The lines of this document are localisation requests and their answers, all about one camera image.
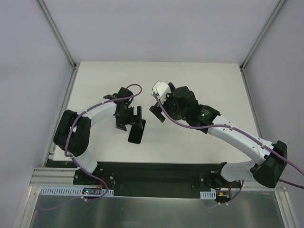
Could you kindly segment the black smartphone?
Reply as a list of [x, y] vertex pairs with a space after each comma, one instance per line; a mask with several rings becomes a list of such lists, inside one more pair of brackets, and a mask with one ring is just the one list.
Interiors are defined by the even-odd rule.
[[129, 137], [128, 137], [129, 143], [134, 143], [134, 144], [141, 143], [145, 125], [146, 125], [146, 120], [142, 119], [142, 121], [140, 123], [134, 124], [131, 127]]

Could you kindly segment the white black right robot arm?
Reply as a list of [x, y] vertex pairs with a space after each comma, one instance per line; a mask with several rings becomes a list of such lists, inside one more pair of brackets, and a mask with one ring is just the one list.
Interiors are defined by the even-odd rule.
[[218, 110], [199, 104], [187, 86], [175, 88], [172, 83], [158, 81], [151, 95], [156, 104], [150, 111], [161, 121], [169, 118], [175, 124], [186, 122], [185, 128], [217, 137], [250, 158], [246, 162], [221, 163], [211, 179], [218, 187], [233, 181], [255, 180], [267, 187], [276, 187], [287, 165], [287, 145], [278, 140], [271, 142], [239, 129]]

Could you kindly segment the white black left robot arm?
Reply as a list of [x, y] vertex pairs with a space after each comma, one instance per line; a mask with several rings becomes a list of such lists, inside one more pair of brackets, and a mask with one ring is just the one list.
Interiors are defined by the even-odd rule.
[[128, 142], [140, 144], [146, 121], [142, 119], [142, 107], [131, 106], [133, 99], [142, 92], [142, 87], [138, 84], [140, 91], [134, 94], [129, 90], [133, 84], [121, 87], [117, 93], [106, 95], [97, 104], [81, 111], [65, 110], [61, 116], [56, 129], [53, 142], [64, 155], [82, 169], [84, 179], [91, 185], [100, 181], [100, 172], [96, 170], [97, 161], [88, 151], [91, 128], [107, 117], [115, 117], [115, 128], [127, 131], [127, 126], [131, 126]]

